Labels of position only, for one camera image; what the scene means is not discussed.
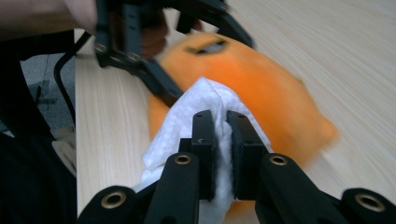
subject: light wood surface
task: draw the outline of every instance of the light wood surface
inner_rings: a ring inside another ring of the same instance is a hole
[[[257,50],[301,78],[340,138],[306,168],[339,198],[363,187],[396,203],[396,1],[228,1]],[[166,11],[175,27],[175,11]],[[172,31],[170,45],[183,35]],[[78,212],[99,190],[133,186],[149,145],[147,94],[136,77],[101,69],[87,44],[76,60]],[[253,203],[225,223],[255,223]]]

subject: white tissue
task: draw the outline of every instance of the white tissue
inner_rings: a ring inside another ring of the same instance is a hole
[[[238,96],[218,82],[201,77],[172,106],[163,126],[143,155],[146,170],[142,174],[141,184],[134,190],[139,191],[161,177],[167,158],[178,152],[180,138],[191,138],[193,115],[208,109],[213,116],[219,143],[219,167],[216,196],[211,202],[200,201],[199,223],[221,223],[233,201],[232,129],[226,121],[227,111],[246,115],[267,149],[271,148],[268,138]]]

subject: gray floor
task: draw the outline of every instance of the gray floor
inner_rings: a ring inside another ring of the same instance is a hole
[[[73,120],[67,109],[64,98],[56,85],[53,77],[53,68],[62,54],[39,55],[25,62],[21,67],[25,75],[26,83],[33,95],[36,95],[37,87],[41,87],[41,95],[38,100],[38,108],[54,133],[62,127],[73,127]],[[74,60],[70,60],[62,69],[62,81],[73,104],[75,103],[75,70]]]

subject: plush toy eye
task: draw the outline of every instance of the plush toy eye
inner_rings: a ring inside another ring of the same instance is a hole
[[[213,54],[213,53],[219,53],[221,52],[224,47],[227,45],[227,42],[223,39],[220,39],[214,43],[211,43],[209,45],[205,45],[202,48],[192,48],[192,47],[186,47],[185,50],[188,53],[192,53],[192,54]]]

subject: orange stuffed toy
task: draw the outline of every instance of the orange stuffed toy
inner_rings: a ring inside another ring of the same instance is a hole
[[[203,50],[211,46],[217,50]],[[336,136],[335,127],[320,114],[298,79],[231,38],[212,33],[189,35],[165,53],[161,65],[183,91],[199,77],[232,89],[268,136],[273,151],[293,158],[300,166],[307,165]],[[153,95],[148,106],[153,137],[169,108]]]

